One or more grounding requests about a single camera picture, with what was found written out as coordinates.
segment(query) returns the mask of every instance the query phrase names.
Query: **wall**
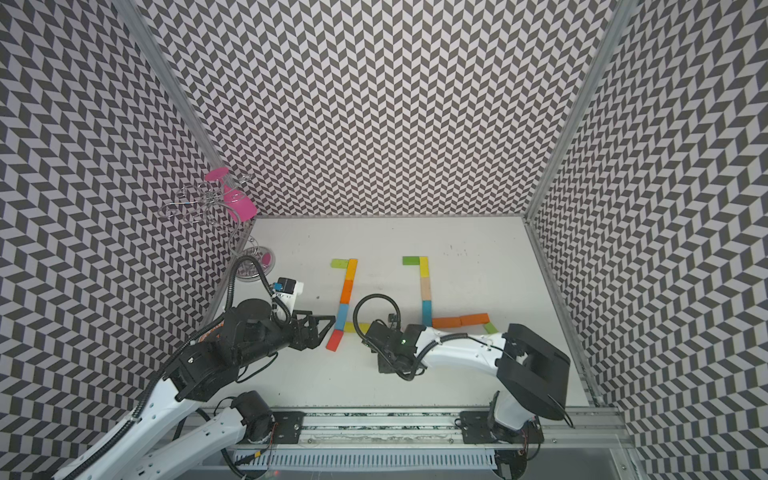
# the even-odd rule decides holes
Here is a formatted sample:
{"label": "wall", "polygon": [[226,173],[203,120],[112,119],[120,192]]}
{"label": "wall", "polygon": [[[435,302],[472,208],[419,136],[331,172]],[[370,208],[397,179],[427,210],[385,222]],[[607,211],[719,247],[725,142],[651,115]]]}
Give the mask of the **wall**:
{"label": "wall", "polygon": [[615,0],[140,0],[266,215],[521,214]]}
{"label": "wall", "polygon": [[766,14],[640,2],[534,222],[655,478],[766,478]]}
{"label": "wall", "polygon": [[206,167],[111,4],[10,0],[0,24],[0,469],[19,476],[130,408],[227,258],[154,215]]}

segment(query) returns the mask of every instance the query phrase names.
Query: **orange block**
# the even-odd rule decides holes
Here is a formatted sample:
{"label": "orange block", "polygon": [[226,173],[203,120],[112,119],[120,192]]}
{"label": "orange block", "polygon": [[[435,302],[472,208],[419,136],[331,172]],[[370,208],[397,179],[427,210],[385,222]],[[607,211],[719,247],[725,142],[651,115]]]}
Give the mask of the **orange block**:
{"label": "orange block", "polygon": [[491,321],[487,313],[476,313],[475,315],[462,315],[462,325],[482,325]]}
{"label": "orange block", "polygon": [[444,316],[432,319],[432,327],[436,329],[454,329],[462,325],[462,319],[457,316]]}
{"label": "orange block", "polygon": [[344,280],[344,288],[341,290],[341,300],[339,303],[349,305],[349,298],[352,296],[352,283],[354,280]]}

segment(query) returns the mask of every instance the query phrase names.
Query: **red block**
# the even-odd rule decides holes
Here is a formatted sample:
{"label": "red block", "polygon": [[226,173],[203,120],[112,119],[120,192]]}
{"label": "red block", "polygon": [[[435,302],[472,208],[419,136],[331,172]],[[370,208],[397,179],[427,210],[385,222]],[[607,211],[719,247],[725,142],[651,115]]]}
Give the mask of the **red block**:
{"label": "red block", "polygon": [[326,343],[326,348],[335,352],[336,349],[339,348],[339,342],[341,342],[341,337],[343,336],[344,330],[333,330],[333,333],[331,333],[331,338],[329,338],[328,343]]}

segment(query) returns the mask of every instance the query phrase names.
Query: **black bracket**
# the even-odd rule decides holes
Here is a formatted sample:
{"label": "black bracket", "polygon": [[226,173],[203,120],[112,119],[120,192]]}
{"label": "black bracket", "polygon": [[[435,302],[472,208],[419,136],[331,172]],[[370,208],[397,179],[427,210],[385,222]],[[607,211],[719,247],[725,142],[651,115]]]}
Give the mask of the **black bracket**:
{"label": "black bracket", "polygon": [[[491,430],[488,428],[488,415],[489,410],[464,411],[458,414],[456,426],[462,430],[462,439],[465,444],[498,443],[498,436],[491,434]],[[544,433],[536,425],[532,425],[532,422],[526,423],[523,431],[528,437],[529,445],[536,445],[544,441]],[[509,435],[509,430],[505,430],[505,432],[507,433],[505,441],[508,444],[525,444],[523,435]]]}
{"label": "black bracket", "polygon": [[304,412],[273,412],[277,426],[272,443],[277,445],[296,445],[304,425]]}
{"label": "black bracket", "polygon": [[528,467],[528,459],[520,450],[495,450],[493,458],[496,461],[493,472],[503,480],[517,480]]}

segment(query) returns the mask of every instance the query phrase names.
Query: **blue block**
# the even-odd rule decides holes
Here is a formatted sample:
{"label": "blue block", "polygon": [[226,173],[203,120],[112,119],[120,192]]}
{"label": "blue block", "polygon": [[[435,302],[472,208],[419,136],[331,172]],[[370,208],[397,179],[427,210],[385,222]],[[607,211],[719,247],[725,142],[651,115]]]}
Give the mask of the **blue block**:
{"label": "blue block", "polygon": [[422,302],[422,324],[432,326],[432,301],[424,300]]}
{"label": "blue block", "polygon": [[344,324],[346,323],[346,314],[349,312],[348,303],[339,304],[339,312],[336,314],[336,329],[344,330]]}

